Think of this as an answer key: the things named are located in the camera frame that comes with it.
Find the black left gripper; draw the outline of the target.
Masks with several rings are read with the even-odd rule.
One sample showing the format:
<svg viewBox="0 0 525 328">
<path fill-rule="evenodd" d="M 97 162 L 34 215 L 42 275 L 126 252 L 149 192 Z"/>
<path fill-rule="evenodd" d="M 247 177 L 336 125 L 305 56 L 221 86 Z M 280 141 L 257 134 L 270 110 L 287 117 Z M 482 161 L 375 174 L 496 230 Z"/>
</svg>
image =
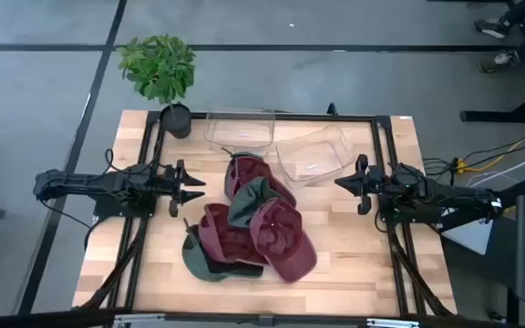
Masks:
<svg viewBox="0 0 525 328">
<path fill-rule="evenodd" d="M 206 183 L 193 178 L 186 171 L 183 159 L 178 159 L 175 166 L 168 164 L 163 168 L 163 178 L 165 179 L 166 189 L 168 190 L 167 194 L 170 196 L 168 211 L 170 216 L 175 218 L 179 215 L 179 206 L 205 195 L 202 191 L 183 190 L 181 185 L 205 186 Z"/>
</svg>

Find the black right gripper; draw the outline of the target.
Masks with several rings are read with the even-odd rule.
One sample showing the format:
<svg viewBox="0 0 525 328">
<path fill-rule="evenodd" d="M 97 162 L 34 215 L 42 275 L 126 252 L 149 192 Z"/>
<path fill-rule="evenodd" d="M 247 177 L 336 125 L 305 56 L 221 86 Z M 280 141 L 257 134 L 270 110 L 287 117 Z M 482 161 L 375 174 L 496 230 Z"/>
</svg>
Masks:
<svg viewBox="0 0 525 328">
<path fill-rule="evenodd" d="M 366 215 L 372 209 L 371 194 L 379 195 L 383 184 L 384 173 L 377 165 L 369 165 L 366 154 L 360 154 L 355 163 L 356 172 L 346 177 L 335 179 L 335 184 L 350 192 L 354 197 L 360 197 L 358 213 Z"/>
</svg>

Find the dark grey cloth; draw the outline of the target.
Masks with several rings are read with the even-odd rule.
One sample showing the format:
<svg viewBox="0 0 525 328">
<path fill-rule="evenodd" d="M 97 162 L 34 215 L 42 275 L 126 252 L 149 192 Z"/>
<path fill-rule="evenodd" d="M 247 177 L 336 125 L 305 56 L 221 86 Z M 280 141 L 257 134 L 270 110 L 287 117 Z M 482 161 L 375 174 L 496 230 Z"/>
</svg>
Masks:
<svg viewBox="0 0 525 328">
<path fill-rule="evenodd" d="M 270 180 L 256 177 L 239 188 L 232 198 L 228 222 L 237 228 L 248 228 L 254 213 L 269 199 L 283 195 L 271 187 Z"/>
</svg>

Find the maroon baseball cap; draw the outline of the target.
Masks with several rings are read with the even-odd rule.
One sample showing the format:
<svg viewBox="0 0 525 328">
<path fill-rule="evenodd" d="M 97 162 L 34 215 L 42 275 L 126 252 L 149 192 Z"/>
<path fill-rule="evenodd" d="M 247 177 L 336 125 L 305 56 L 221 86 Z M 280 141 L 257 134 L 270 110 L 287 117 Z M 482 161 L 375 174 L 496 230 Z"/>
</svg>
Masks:
<svg viewBox="0 0 525 328">
<path fill-rule="evenodd" d="M 263 158 L 250 152 L 231 155 L 231 160 L 224 177 L 224 194 L 231 200 L 242 186 L 258 177 L 267 178 L 273 191 L 278 192 L 294 207 L 296 206 L 296 198 L 292 192 L 273 175 L 271 167 Z"/>
<path fill-rule="evenodd" d="M 301 213 L 287 200 L 271 198 L 249 224 L 255 250 L 286 283 L 300 281 L 317 264 L 314 245 L 303 228 Z"/>
<path fill-rule="evenodd" d="M 217 262 L 267 265 L 268 261 L 255 249 L 250 230 L 228 222 L 229 206 L 211 203 L 204 206 L 198 225 L 201 244 Z"/>
</svg>

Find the green baseball cap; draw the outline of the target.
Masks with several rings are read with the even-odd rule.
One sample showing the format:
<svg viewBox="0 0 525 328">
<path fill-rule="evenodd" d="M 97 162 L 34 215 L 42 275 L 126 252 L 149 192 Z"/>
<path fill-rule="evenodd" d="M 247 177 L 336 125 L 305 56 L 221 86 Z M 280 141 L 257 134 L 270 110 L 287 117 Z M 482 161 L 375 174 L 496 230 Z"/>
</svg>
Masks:
<svg viewBox="0 0 525 328">
<path fill-rule="evenodd" d="M 260 278 L 263 275 L 263 266 L 252 265 L 244 262 L 222 263 L 215 261 L 209 263 L 208 267 L 211 272 L 223 276 Z"/>
<path fill-rule="evenodd" d="M 190 225 L 186 219 L 183 220 L 186 226 L 186 238 L 181 249 L 181 256 L 188 271 L 197 279 L 205 282 L 220 282 L 230 277 L 213 273 L 208 267 L 209 263 L 215 260 L 205 251 L 201 244 L 199 228 L 197 225 Z"/>
</svg>

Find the clear plastic bin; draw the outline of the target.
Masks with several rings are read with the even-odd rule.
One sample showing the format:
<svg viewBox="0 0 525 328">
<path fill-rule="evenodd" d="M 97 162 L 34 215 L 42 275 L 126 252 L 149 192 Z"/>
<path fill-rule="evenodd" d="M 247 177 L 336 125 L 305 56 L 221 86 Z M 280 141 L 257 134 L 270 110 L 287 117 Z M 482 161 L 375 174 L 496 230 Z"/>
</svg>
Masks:
<svg viewBox="0 0 525 328">
<path fill-rule="evenodd" d="M 276 113 L 270 109 L 210 111 L 204 139 L 227 149 L 264 149 L 273 144 Z"/>
<path fill-rule="evenodd" d="M 335 125 L 281 141 L 276 153 L 286 183 L 294 189 L 339 174 L 355 158 L 352 143 Z"/>
</svg>

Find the green plant in black pot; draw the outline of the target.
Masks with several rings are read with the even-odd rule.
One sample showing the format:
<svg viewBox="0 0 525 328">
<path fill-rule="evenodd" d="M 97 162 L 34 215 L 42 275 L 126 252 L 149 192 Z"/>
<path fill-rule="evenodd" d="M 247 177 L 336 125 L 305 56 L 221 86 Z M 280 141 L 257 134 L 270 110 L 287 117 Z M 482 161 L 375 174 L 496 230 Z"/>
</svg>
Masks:
<svg viewBox="0 0 525 328">
<path fill-rule="evenodd" d="M 194 51 L 176 36 L 156 35 L 134 37 L 117 52 L 122 77 L 133 84 L 135 92 L 163 106 L 163 128 L 175 138 L 188 137 L 191 112 L 180 102 L 194 85 Z"/>
</svg>

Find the white board panel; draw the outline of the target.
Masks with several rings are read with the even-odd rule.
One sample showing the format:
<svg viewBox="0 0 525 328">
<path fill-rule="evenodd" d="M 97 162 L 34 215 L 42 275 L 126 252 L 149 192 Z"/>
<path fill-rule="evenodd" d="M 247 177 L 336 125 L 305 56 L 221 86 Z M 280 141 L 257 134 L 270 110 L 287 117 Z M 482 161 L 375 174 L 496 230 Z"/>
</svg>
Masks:
<svg viewBox="0 0 525 328">
<path fill-rule="evenodd" d="M 493 220 L 474 220 L 458 226 L 441 235 L 479 255 L 485 255 L 489 245 L 489 236 L 493 227 Z"/>
</svg>

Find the black desk foot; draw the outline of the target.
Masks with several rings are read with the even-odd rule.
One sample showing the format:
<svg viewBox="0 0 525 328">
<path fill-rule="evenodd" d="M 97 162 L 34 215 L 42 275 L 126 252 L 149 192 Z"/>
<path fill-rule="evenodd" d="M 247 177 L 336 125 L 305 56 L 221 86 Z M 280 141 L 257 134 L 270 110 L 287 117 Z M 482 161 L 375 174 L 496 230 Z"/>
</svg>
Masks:
<svg viewBox="0 0 525 328">
<path fill-rule="evenodd" d="M 459 118 L 463 122 L 525 123 L 525 102 L 511 111 L 463 110 Z"/>
</svg>

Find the person's shoe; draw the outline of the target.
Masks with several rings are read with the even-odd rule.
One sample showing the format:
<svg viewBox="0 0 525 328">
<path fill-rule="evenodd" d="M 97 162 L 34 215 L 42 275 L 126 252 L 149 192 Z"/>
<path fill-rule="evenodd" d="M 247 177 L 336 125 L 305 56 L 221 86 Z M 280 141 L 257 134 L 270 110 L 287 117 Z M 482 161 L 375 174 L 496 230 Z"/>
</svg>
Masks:
<svg viewBox="0 0 525 328">
<path fill-rule="evenodd" d="M 516 51 L 503 51 L 494 57 L 484 58 L 479 62 L 479 67 L 484 73 L 497 73 L 506 71 L 520 63 Z"/>
<path fill-rule="evenodd" d="M 474 27 L 480 33 L 501 39 L 509 34 L 511 24 L 502 18 L 490 18 L 476 20 Z"/>
</svg>

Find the black metal table frame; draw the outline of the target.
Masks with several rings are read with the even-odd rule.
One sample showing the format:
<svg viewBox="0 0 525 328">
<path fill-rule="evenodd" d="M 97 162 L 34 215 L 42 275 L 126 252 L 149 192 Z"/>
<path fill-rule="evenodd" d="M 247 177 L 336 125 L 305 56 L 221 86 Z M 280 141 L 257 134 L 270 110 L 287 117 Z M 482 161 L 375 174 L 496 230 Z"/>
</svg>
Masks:
<svg viewBox="0 0 525 328">
<path fill-rule="evenodd" d="M 123 110 L 112 147 L 116 166 L 126 167 L 138 161 L 147 122 L 158 116 L 157 111 Z M 376 163 L 371 130 L 375 124 L 329 118 L 332 117 L 278 114 L 275 140 L 299 138 L 334 125 L 352 142 L 355 155 L 366 153 L 370 164 Z M 273 270 L 266 270 L 260 279 L 232 277 L 218 283 L 200 281 L 189 273 L 180 254 L 186 235 L 181 218 L 195 224 L 203 214 L 204 204 L 227 202 L 222 181 L 229 159 L 203 138 L 208 126 L 205 118 L 194 118 L 188 138 L 164 135 L 161 161 L 175 164 L 177 159 L 185 159 L 191 176 L 207 183 L 188 190 L 201 190 L 206 195 L 180 207 L 179 218 L 169 215 L 169 198 L 158 200 L 154 217 L 149 219 L 141 255 L 134 310 L 164 313 L 164 319 L 226 319 L 231 323 L 267 327 L 303 320 L 311 324 L 357 326 L 363 317 L 397 317 L 396 285 L 387 237 L 376 230 L 374 214 L 364 217 L 356 214 L 358 199 L 336 186 L 334 178 L 293 190 L 297 208 L 304 217 L 304 229 L 318 252 L 315 269 L 299 282 L 283 283 Z M 391 128 L 392 134 L 379 129 L 384 163 L 391 161 L 386 154 L 386 137 L 394 138 L 398 159 L 422 169 L 413 119 L 392 117 Z M 123 217 L 111 218 L 91 233 L 73 305 L 87 301 L 108 277 L 118 256 L 124 223 Z M 444 306 L 456 313 L 439 236 L 429 227 L 411 226 L 421 275 Z"/>
</svg>

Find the silver metal bracket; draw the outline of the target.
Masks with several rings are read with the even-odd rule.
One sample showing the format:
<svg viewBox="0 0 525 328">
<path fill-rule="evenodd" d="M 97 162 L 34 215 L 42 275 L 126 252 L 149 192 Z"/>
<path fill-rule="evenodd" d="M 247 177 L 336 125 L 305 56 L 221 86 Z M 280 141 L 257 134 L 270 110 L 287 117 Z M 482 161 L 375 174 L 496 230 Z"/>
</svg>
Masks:
<svg viewBox="0 0 525 328">
<path fill-rule="evenodd" d="M 119 314 L 114 317 L 111 328 L 131 328 L 134 323 L 164 322 L 165 313 L 128 313 Z"/>
<path fill-rule="evenodd" d="M 419 322 L 398 319 L 368 318 L 366 328 L 420 328 Z"/>
</svg>

